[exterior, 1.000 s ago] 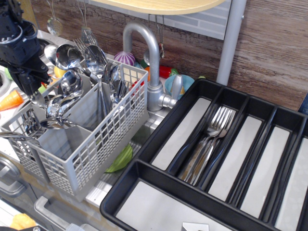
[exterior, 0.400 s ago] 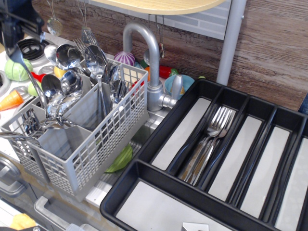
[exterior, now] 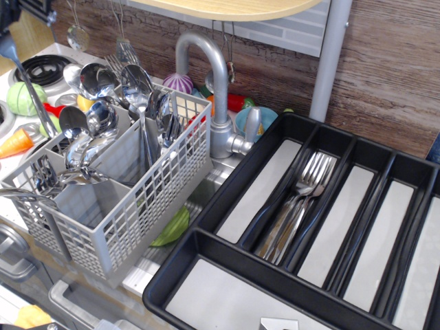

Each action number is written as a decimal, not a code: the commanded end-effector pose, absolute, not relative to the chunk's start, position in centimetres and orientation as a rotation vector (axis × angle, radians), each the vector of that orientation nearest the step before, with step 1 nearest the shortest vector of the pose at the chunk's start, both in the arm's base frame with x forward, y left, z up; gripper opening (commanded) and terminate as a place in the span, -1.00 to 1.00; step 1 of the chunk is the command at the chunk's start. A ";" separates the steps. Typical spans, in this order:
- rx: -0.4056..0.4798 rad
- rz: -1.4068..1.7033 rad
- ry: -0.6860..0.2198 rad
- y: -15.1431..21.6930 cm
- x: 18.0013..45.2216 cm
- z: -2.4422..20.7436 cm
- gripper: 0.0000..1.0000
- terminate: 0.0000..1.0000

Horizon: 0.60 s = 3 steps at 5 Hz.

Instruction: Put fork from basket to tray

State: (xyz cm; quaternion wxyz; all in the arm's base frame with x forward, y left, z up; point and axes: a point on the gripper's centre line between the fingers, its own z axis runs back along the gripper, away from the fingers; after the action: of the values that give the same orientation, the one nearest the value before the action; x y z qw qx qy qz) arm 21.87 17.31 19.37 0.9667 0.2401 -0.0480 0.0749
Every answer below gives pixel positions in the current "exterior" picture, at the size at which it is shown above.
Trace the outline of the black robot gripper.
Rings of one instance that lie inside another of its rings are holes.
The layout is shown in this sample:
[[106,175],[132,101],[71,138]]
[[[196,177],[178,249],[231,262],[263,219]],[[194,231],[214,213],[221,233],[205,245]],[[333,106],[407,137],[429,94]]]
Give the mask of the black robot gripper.
[[1,34],[20,19],[22,11],[50,27],[56,21],[56,11],[50,0],[1,0]]

